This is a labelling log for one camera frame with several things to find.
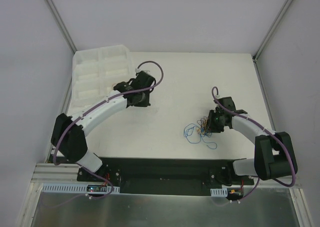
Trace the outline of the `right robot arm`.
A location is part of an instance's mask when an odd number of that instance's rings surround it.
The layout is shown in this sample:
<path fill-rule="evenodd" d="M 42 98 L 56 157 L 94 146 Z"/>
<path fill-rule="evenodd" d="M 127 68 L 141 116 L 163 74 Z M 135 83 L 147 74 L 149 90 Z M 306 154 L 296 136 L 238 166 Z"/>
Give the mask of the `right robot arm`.
<path fill-rule="evenodd" d="M 243 176 L 258 177 L 263 181 L 292 176 L 296 181 L 298 165 L 290 135 L 263 127 L 242 109 L 236 109 L 229 97 L 214 98 L 217 104 L 209 111 L 205 130 L 208 133 L 222 133 L 225 127 L 241 133 L 254 145 L 254 157 L 236 159 L 225 171 L 225 179 L 237 184 Z"/>

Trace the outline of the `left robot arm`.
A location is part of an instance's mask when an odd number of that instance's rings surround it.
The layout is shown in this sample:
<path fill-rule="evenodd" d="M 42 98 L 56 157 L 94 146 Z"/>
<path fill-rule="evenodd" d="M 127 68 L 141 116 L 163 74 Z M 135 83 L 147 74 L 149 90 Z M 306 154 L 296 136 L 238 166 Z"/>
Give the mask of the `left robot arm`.
<path fill-rule="evenodd" d="M 109 95 L 100 103 L 67 116 L 60 114 L 54 124 L 51 143 L 70 162 L 88 170 L 88 175 L 99 182 L 105 178 L 106 170 L 102 160 L 87 146 L 86 136 L 107 118 L 128 107 L 148 107 L 150 87 L 156 79 L 144 71 L 136 74 L 128 82 L 122 81 L 113 87 Z"/>

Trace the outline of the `white foam tray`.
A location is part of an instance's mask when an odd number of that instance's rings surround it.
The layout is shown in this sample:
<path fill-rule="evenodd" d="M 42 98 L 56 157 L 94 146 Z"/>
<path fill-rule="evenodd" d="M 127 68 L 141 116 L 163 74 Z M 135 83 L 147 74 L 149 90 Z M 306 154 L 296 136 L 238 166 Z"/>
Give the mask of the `white foam tray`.
<path fill-rule="evenodd" d="M 70 105 L 84 109 L 106 97 L 112 87 L 134 76 L 130 50 L 120 44 L 77 51 L 72 58 Z"/>

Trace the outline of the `left aluminium frame post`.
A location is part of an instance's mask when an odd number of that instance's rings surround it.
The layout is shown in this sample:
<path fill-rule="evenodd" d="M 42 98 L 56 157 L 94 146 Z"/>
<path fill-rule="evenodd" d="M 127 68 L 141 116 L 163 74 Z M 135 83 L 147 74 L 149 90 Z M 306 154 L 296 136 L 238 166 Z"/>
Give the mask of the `left aluminium frame post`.
<path fill-rule="evenodd" d="M 54 1 L 53 0 L 44 0 L 44 2 L 46 3 L 55 23 L 56 23 L 58 29 L 60 30 L 63 38 L 65 39 L 68 47 L 70 48 L 72 53 L 75 53 L 77 51 L 77 47 L 76 47 L 68 29 L 67 29 Z"/>

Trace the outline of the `aluminium frame post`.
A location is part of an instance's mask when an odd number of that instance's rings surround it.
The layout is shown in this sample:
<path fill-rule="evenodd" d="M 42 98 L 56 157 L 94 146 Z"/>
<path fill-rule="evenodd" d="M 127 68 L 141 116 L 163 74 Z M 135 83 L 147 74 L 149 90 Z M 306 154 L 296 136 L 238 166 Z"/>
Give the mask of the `aluminium frame post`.
<path fill-rule="evenodd" d="M 72 53 L 75 53 L 77 51 L 77 47 L 76 47 L 68 29 L 67 29 L 54 1 L 53 0 L 44 0 L 44 2 L 46 3 L 55 23 L 56 23 L 58 29 L 60 30 L 63 38 L 65 39 L 68 47 L 70 48 Z"/>
<path fill-rule="evenodd" d="M 267 44 L 270 42 L 272 36 L 274 35 L 277 28 L 280 26 L 281 21 L 287 14 L 288 10 L 290 9 L 291 5 L 293 4 L 294 0 L 285 0 L 283 5 L 281 6 L 279 12 L 277 13 L 275 19 L 273 20 L 271 26 L 269 27 L 266 35 L 264 36 L 261 44 L 259 45 L 257 51 L 252 56 L 253 62 L 256 63 L 259 57 L 261 56 L 262 52 L 264 51 Z"/>

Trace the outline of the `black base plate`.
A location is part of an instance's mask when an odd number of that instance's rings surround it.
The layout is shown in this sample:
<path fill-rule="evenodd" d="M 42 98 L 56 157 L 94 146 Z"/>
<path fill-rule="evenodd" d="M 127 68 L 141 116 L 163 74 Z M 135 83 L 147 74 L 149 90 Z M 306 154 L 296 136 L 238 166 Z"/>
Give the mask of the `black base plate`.
<path fill-rule="evenodd" d="M 103 183 L 107 178 L 122 194 L 209 196 L 223 186 L 253 186 L 248 176 L 237 176 L 232 159 L 102 158 L 96 176 L 83 168 L 79 182 Z"/>

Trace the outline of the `right aluminium frame post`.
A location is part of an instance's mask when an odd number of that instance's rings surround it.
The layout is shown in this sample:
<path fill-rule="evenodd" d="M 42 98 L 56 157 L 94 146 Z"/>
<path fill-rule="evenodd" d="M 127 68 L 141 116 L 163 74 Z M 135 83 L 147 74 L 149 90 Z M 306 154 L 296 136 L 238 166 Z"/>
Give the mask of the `right aluminium frame post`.
<path fill-rule="evenodd" d="M 290 9 L 291 5 L 293 4 L 294 0 L 285 0 L 283 5 L 281 6 L 279 12 L 277 13 L 275 19 L 273 20 L 271 26 L 269 27 L 266 35 L 264 36 L 261 44 L 259 45 L 257 51 L 252 56 L 253 62 L 256 63 L 259 57 L 261 56 L 262 52 L 264 51 L 267 44 L 270 42 L 272 36 L 274 35 L 277 28 L 280 26 L 281 21 L 287 14 L 288 10 Z"/>

